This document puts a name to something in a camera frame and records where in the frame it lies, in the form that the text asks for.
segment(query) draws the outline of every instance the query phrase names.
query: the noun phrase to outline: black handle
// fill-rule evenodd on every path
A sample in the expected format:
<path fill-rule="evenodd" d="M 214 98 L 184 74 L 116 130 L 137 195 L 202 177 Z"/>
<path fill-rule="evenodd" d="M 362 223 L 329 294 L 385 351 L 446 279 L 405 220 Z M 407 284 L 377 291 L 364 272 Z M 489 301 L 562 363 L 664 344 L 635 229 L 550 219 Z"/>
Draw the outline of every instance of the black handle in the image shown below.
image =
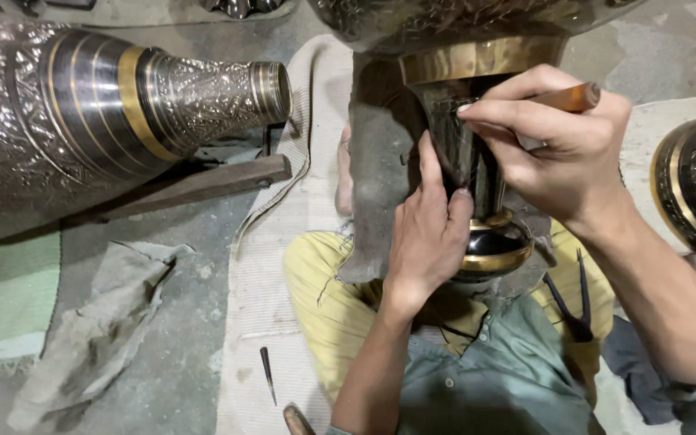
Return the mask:
<path fill-rule="evenodd" d="M 273 376 L 270 374 L 270 358 L 267 356 L 267 348 L 261 348 L 259 353 L 262 355 L 262 366 L 265 367 L 265 377 L 268 381 L 272 381 Z"/>

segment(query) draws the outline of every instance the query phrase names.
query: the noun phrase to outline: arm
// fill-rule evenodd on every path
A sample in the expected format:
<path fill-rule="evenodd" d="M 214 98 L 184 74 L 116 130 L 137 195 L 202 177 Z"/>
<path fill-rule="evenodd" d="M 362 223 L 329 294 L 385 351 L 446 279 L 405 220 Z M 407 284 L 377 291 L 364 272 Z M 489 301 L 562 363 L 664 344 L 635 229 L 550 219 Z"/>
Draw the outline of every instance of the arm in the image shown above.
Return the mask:
<path fill-rule="evenodd" d="M 412 319 L 458 271 L 469 242 L 471 194 L 459 190 L 448 203 L 428 133 L 418 150 L 422 181 L 397 207 L 381 307 L 348 369 L 332 415 L 332 426 L 350 433 L 396 430 Z"/>
<path fill-rule="evenodd" d="M 590 113 L 570 114 L 517 101 L 580 83 L 539 66 L 459 116 L 486 141 L 507 183 L 587 246 L 654 361 L 673 380 L 696 384 L 696 272 L 643 221 L 619 177 L 629 102 L 604 92 Z M 527 152 L 510 130 L 547 146 Z"/>

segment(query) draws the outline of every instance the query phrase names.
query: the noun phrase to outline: green shirt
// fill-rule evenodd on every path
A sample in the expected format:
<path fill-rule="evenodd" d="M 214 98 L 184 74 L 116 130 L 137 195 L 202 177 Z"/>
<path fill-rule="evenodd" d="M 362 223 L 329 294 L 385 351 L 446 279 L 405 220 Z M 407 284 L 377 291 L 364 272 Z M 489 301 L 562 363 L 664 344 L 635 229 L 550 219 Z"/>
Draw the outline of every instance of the green shirt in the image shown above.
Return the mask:
<path fill-rule="evenodd" d="M 412 337 L 397 433 L 601 431 L 584 388 L 563 364 L 562 350 L 560 334 L 528 295 L 489 313 L 461 358 Z M 696 386 L 673 388 L 669 396 L 682 433 L 696 435 Z"/>

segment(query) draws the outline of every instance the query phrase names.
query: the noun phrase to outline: pliers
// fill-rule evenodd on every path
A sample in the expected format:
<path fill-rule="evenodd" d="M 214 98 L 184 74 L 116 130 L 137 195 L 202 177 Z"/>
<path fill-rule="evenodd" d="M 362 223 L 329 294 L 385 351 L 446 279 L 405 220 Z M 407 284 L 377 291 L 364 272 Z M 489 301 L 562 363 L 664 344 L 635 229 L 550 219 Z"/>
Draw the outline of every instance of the pliers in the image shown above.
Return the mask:
<path fill-rule="evenodd" d="M 568 311 L 566 307 L 566 302 L 563 301 L 560 292 L 557 291 L 555 283 L 552 282 L 552 278 L 549 273 L 544 273 L 544 282 L 549 286 L 549 290 L 552 291 L 552 297 L 555 298 L 557 306 L 560 308 L 560 312 L 563 314 L 563 320 L 568 325 L 568 329 L 571 330 L 571 335 L 574 337 L 576 343 L 587 343 L 592 341 L 593 335 L 590 329 L 591 317 L 590 317 L 590 306 L 589 306 L 589 293 L 587 291 L 587 276 L 585 275 L 585 263 L 582 259 L 582 250 L 576 248 L 576 260 L 579 261 L 579 285 L 582 287 L 582 318 L 577 319 Z"/>

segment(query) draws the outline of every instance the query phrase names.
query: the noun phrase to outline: hand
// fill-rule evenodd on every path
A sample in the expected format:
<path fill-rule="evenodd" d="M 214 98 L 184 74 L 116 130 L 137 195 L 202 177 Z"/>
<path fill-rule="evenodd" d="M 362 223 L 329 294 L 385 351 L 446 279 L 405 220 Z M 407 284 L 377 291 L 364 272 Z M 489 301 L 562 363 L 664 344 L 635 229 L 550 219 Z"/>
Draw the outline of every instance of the hand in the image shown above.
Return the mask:
<path fill-rule="evenodd" d="M 572 114 L 522 101 L 581 83 L 539 65 L 490 89 L 458 115 L 493 151 L 507 184 L 568 229 L 589 234 L 633 208 L 619 176 L 630 102 L 604 91 L 598 107 Z M 547 146 L 527 152 L 513 132 Z"/>
<path fill-rule="evenodd" d="M 412 321 L 429 296 L 461 265 L 474 212 L 467 189 L 448 204 L 441 168 L 429 132 L 418 143 L 421 183 L 396 209 L 381 310 Z"/>

